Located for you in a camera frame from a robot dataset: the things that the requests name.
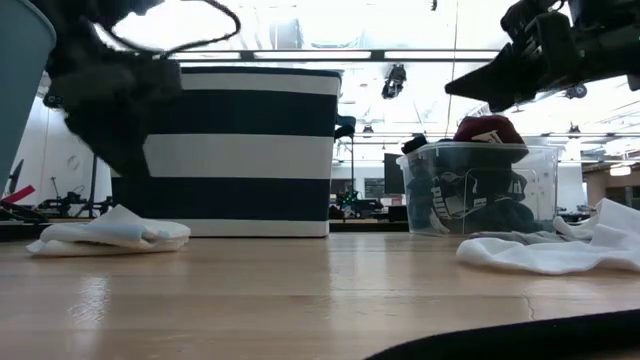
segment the wood grain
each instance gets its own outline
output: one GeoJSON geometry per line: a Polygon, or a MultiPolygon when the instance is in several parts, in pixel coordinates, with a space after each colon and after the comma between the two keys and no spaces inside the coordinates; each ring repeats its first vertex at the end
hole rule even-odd
{"type": "Polygon", "coordinates": [[[25,243],[3,243],[0,353],[362,359],[436,333],[640,308],[636,274],[489,271],[456,263],[459,243],[407,234],[195,239],[174,254],[66,259],[31,259],[25,243]]]}

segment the maroon cap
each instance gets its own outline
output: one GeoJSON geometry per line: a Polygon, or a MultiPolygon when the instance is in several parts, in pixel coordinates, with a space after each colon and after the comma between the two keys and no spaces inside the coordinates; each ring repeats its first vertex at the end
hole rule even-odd
{"type": "Polygon", "coordinates": [[[458,126],[453,141],[483,141],[498,144],[524,144],[513,123],[506,117],[467,116],[458,126]]]}

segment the ceiling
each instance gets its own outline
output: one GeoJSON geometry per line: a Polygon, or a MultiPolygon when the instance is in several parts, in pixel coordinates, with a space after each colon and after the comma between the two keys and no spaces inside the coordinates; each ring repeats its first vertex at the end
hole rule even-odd
{"type": "MultiPolygon", "coordinates": [[[[500,28],[500,18],[515,0],[439,0],[435,11],[433,0],[223,2],[238,14],[243,29],[231,41],[213,44],[208,50],[498,51],[508,41],[500,28]]],[[[165,0],[144,17],[132,14],[115,28],[120,36],[164,49],[232,30],[233,23],[205,2],[178,0],[165,0]]],[[[371,137],[359,139],[361,143],[375,143],[378,150],[366,150],[374,145],[363,145],[359,152],[368,155],[360,160],[374,161],[381,159],[384,151],[398,151],[398,143],[412,133],[454,133],[465,115],[483,111],[483,103],[444,92],[446,83],[483,63],[405,63],[408,80],[404,91],[393,100],[383,100],[380,95],[390,63],[300,61],[251,65],[342,71],[340,114],[357,118],[357,132],[365,125],[375,130],[371,137]]],[[[564,133],[571,124],[579,125],[582,132],[640,131],[636,126],[640,124],[640,93],[629,91],[626,78],[591,83],[587,88],[584,99],[569,100],[562,93],[543,94],[535,102],[507,110],[505,115],[518,131],[529,134],[564,133]]],[[[590,139],[580,141],[580,146],[588,151],[607,142],[606,138],[590,139]]],[[[336,152],[350,159],[344,149],[337,148],[336,152]]]]}

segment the white cloth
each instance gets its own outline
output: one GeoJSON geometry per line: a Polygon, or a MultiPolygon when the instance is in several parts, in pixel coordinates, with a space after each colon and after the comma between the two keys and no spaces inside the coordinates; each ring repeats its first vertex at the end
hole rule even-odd
{"type": "Polygon", "coordinates": [[[640,211],[604,199],[598,216],[580,226],[554,220],[557,231],[576,241],[523,245],[496,238],[466,240],[456,254],[473,265],[560,275],[603,268],[640,271],[640,211]]]}
{"type": "Polygon", "coordinates": [[[178,223],[143,219],[116,206],[88,224],[55,224],[27,246],[38,256],[121,255],[177,251],[191,230],[178,223]]]}

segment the clear plastic container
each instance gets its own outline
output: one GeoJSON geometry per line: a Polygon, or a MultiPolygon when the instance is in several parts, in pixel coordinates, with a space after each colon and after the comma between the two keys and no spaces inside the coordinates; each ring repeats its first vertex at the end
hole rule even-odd
{"type": "Polygon", "coordinates": [[[556,147],[439,142],[396,162],[411,233],[553,230],[556,147]]]}

